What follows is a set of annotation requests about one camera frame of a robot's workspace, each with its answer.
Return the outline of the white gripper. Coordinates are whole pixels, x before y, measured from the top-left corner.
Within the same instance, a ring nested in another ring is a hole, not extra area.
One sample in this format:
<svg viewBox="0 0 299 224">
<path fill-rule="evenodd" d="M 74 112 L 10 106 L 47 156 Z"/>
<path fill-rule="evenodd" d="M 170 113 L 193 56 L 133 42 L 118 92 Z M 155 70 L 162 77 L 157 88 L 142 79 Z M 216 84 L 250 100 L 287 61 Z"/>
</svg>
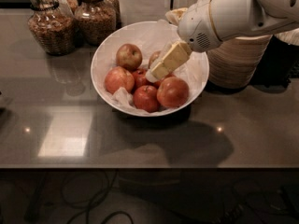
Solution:
<svg viewBox="0 0 299 224">
<path fill-rule="evenodd" d="M 165 13 L 171 24 L 178 25 L 178 36 L 183 41 L 165 44 L 146 73 L 149 82 L 154 83 L 174 72 L 190 59 L 193 51 L 206 52 L 221 44 L 211 17 L 211 2 L 198 0 L 188 9 L 182 7 Z"/>
</svg>

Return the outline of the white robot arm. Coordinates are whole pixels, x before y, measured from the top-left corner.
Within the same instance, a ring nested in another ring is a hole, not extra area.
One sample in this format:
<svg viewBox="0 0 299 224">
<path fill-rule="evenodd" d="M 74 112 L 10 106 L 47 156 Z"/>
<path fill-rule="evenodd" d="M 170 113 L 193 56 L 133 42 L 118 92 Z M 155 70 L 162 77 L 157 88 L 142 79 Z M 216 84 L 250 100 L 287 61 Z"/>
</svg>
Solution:
<svg viewBox="0 0 299 224">
<path fill-rule="evenodd" d="M 179 40 L 167 44 L 146 73 L 156 82 L 206 52 L 240 36 L 273 35 L 297 28 L 299 0 L 198 0 L 178 22 Z"/>
</svg>

